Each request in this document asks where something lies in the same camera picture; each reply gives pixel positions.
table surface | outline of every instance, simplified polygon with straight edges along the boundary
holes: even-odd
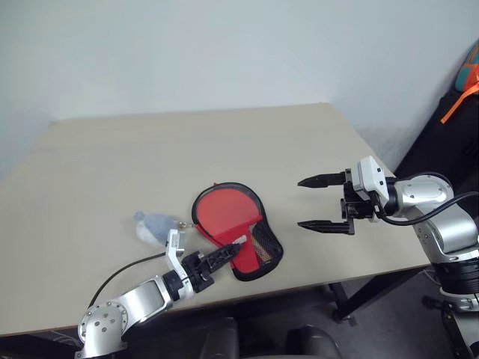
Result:
[[[112,272],[156,253],[136,238],[133,214],[190,220],[194,199],[214,182],[241,182],[260,196],[284,257],[252,282],[225,266],[173,310],[427,264],[409,227],[363,220],[346,236],[296,225],[341,220],[340,186],[300,188],[299,180],[370,154],[324,103],[52,124],[0,184],[0,334],[77,325]],[[214,249],[194,229],[187,239],[186,253]],[[164,259],[128,269],[99,300],[166,271]]]

floor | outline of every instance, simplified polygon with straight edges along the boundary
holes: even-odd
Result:
[[[344,283],[352,295],[366,280]],[[356,326],[331,320],[333,304],[291,308],[238,323],[241,353],[276,354],[283,350],[287,332],[315,325],[328,332],[344,359],[452,359],[437,310],[421,304],[423,295],[438,297],[439,288],[420,273],[369,307],[354,313]],[[206,337],[197,329],[130,346],[134,358],[197,358]]]

